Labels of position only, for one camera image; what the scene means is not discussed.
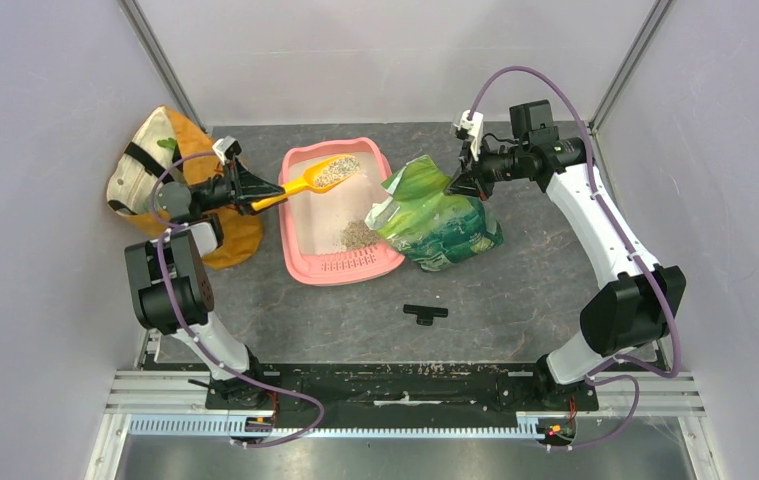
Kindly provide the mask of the green cat litter bag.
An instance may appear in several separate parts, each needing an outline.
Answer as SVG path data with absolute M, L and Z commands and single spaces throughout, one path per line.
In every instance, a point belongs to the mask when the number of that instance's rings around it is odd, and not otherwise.
M 450 183 L 430 156 L 415 158 L 382 183 L 387 197 L 372 205 L 364 223 L 427 272 L 501 246 L 497 217 L 477 198 L 446 194 Z

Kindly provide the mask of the yellow plastic scoop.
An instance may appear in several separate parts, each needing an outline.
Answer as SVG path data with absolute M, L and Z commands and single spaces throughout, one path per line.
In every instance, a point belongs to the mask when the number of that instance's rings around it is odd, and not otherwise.
M 250 203 L 255 212 L 282 203 L 305 191 L 325 194 L 360 171 L 360 163 L 354 155 L 334 155 L 307 168 L 303 174 L 282 185 L 282 194 Z

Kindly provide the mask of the black bag clip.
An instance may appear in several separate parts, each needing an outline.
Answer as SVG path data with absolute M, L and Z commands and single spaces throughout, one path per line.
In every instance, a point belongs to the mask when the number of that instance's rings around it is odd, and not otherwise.
M 449 310 L 443 307 L 431 307 L 414 304 L 404 304 L 403 312 L 415 317 L 415 323 L 419 326 L 432 326 L 436 318 L 447 318 Z

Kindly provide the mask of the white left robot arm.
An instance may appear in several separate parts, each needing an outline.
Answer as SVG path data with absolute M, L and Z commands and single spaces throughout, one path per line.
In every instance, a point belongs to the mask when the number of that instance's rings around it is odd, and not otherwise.
M 223 162 L 222 172 L 187 185 L 173 175 L 181 163 L 140 164 L 153 181 L 144 191 L 147 214 L 160 229 L 124 251 L 133 310 L 142 327 L 180 340 L 207 365 L 207 388 L 256 408 L 274 388 L 261 375 L 257 358 L 217 317 L 203 258 L 230 237 L 219 209 L 254 219 L 263 210 L 260 201 L 284 190 L 249 172 L 237 158 Z

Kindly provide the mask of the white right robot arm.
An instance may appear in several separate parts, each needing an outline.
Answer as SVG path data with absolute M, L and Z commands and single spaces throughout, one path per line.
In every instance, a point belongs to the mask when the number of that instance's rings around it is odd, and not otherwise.
M 559 208 L 594 270 L 599 292 L 580 312 L 580 331 L 539 363 L 534 400 L 556 409 L 572 385 L 630 351 L 672 337 L 686 281 L 677 266 L 664 267 L 627 225 L 602 184 L 593 152 L 580 137 L 563 138 L 548 101 L 510 108 L 512 137 L 492 148 L 484 116 L 464 111 L 455 128 L 459 168 L 448 194 L 488 199 L 498 182 L 535 183 Z

